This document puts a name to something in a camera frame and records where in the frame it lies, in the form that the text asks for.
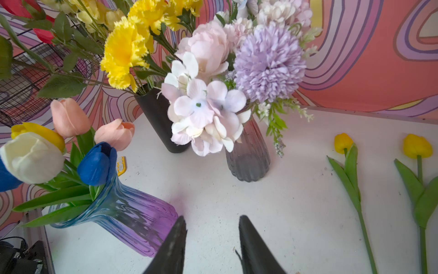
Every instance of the gray glass vase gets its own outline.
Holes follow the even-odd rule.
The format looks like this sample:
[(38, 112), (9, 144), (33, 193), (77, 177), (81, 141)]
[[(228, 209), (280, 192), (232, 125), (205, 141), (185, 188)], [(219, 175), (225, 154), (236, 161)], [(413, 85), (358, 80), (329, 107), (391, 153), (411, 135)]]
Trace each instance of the gray glass vase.
[(240, 181), (258, 181), (268, 172), (271, 158), (253, 118), (245, 124), (240, 139), (242, 143), (235, 142), (232, 152), (226, 151), (228, 168)]

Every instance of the blue purple gradient vase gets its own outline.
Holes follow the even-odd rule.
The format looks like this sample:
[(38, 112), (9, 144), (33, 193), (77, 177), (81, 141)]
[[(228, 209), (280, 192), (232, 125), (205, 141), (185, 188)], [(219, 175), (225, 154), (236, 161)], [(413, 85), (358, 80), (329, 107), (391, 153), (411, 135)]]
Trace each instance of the blue purple gradient vase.
[[(63, 206), (65, 204), (51, 206), (49, 212)], [(172, 205), (123, 185), (114, 176), (84, 213), (51, 226), (67, 228), (95, 222), (141, 255), (153, 257), (177, 218)]]

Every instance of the purple chrysanthemum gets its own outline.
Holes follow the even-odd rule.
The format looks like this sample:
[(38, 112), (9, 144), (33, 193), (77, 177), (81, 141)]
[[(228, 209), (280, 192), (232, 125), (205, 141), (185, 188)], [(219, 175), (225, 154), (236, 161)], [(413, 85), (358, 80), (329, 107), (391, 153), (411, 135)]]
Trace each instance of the purple chrysanthemum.
[(298, 39), (287, 28), (263, 27), (236, 53), (236, 84), (254, 102), (287, 99), (303, 80), (306, 61)]

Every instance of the ribbed glass vase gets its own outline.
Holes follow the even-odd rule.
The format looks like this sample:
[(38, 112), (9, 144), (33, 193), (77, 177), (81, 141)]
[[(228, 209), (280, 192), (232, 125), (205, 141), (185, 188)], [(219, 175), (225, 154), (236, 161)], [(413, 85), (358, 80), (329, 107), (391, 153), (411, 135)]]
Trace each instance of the ribbed glass vase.
[(228, 168), (240, 181), (258, 181), (268, 172), (271, 158), (253, 118), (245, 124), (240, 139), (242, 143), (235, 142), (232, 152), (226, 151)]
[[(51, 206), (49, 212), (63, 206)], [(67, 228), (95, 222), (141, 255), (153, 257), (177, 218), (172, 205), (121, 184), (115, 176), (84, 213), (51, 226)]]

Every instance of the blue tulip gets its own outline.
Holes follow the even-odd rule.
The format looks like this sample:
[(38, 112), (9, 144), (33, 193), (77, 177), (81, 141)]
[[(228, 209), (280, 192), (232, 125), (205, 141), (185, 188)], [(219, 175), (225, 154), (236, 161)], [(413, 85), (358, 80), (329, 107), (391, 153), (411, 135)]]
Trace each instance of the blue tulip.
[(78, 174), (87, 185), (103, 185), (116, 175), (116, 162), (116, 149), (101, 142), (85, 155), (78, 166)]
[(20, 180), (7, 171), (3, 161), (0, 159), (0, 192), (16, 189), (21, 183)]

